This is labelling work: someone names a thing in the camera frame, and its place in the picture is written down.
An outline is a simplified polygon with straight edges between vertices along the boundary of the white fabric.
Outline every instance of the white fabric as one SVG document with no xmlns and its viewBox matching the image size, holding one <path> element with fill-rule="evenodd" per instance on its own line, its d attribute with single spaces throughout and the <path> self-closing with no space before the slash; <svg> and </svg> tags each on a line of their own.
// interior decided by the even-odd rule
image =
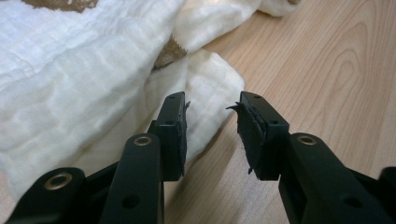
<svg viewBox="0 0 396 224">
<path fill-rule="evenodd" d="M 56 167 L 88 175 L 116 161 L 177 91 L 191 101 L 188 159 L 199 153 L 244 87 L 199 48 L 258 8 L 290 12 L 273 1 L 99 0 L 82 13 L 0 1 L 0 169 L 15 199 Z M 189 55 L 150 74 L 172 33 Z"/>
</svg>

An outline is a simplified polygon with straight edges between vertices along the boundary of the wood grain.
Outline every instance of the wood grain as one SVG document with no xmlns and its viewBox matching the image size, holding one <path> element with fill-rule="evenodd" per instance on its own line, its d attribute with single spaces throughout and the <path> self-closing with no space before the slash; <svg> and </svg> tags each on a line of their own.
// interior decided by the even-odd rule
<svg viewBox="0 0 396 224">
<path fill-rule="evenodd" d="M 205 47 L 290 123 L 322 138 L 348 167 L 378 177 L 396 165 L 396 2 L 304 0 L 256 13 Z M 186 176 L 166 183 L 166 223 L 288 223 L 277 182 L 248 175 L 236 115 Z"/>
</svg>

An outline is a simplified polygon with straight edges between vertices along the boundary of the white cloth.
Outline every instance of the white cloth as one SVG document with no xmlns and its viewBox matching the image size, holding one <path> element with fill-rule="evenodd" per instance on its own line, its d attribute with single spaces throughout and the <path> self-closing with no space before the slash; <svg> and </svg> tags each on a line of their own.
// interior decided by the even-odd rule
<svg viewBox="0 0 396 224">
<path fill-rule="evenodd" d="M 296 8 L 282 14 L 286 2 L 99 0 L 77 13 L 0 1 L 0 169 L 15 199 L 56 167 L 91 174 L 116 161 L 177 91 L 191 101 L 188 159 L 199 153 L 244 88 L 199 48 L 258 8 Z M 150 74 L 171 34 L 189 55 Z"/>
</svg>

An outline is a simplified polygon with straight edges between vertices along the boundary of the mounting hole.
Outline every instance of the mounting hole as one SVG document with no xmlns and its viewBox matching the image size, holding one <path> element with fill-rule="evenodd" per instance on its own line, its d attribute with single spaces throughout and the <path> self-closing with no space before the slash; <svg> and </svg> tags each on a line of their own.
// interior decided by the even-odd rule
<svg viewBox="0 0 396 224">
<path fill-rule="evenodd" d="M 353 196 L 344 196 L 342 198 L 343 203 L 345 203 L 346 205 L 348 205 L 349 207 L 354 207 L 354 208 L 363 208 L 363 203 L 361 202 L 361 200 L 353 197 Z"/>
<path fill-rule="evenodd" d="M 301 135 L 298 136 L 298 141 L 305 144 L 305 145 L 309 145 L 309 146 L 313 146 L 317 143 L 317 140 L 315 140 L 314 138 L 310 137 L 310 136 L 306 136 L 306 135 Z"/>
<path fill-rule="evenodd" d="M 122 207 L 132 209 L 135 208 L 139 203 L 140 198 L 134 194 L 131 194 L 122 200 Z"/>
<path fill-rule="evenodd" d="M 73 176 L 67 172 L 62 172 L 58 175 L 54 175 L 49 180 L 47 180 L 44 188 L 48 190 L 61 189 L 66 186 L 70 181 L 72 181 Z"/>
<path fill-rule="evenodd" d="M 151 138 L 146 136 L 138 137 L 134 140 L 134 144 L 140 147 L 148 145 L 150 143 L 151 143 Z"/>
</svg>

